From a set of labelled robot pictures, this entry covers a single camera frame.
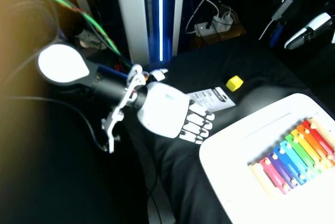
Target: power strip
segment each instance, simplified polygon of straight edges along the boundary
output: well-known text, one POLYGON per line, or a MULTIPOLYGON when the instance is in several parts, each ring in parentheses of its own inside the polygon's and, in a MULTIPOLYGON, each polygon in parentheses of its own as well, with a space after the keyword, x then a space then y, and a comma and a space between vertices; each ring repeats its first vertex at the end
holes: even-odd
POLYGON ((214 16, 208 29, 206 28, 207 23, 200 23, 194 25, 194 30, 198 37, 215 35, 216 33, 228 31, 231 28, 232 23, 233 19, 230 14, 225 15, 223 18, 214 16))

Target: white power adapter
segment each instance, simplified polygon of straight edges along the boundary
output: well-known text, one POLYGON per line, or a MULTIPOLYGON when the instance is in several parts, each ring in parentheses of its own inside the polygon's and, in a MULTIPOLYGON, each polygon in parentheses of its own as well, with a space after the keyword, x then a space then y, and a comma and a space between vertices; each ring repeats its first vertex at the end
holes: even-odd
POLYGON ((233 19, 231 17, 231 13, 227 12, 223 15, 223 17, 214 16, 208 29, 206 28, 207 23, 200 23, 194 26, 194 30, 196 31, 196 35, 198 37, 204 37, 228 31, 230 30, 232 23, 233 19))

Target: white card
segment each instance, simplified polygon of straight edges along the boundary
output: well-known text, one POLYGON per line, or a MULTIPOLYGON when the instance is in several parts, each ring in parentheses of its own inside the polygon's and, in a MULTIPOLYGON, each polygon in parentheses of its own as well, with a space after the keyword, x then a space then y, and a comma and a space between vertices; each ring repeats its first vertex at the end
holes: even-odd
POLYGON ((235 103, 228 97, 221 87, 192 92, 189 93, 188 96, 197 104, 212 113, 235 106, 235 103))

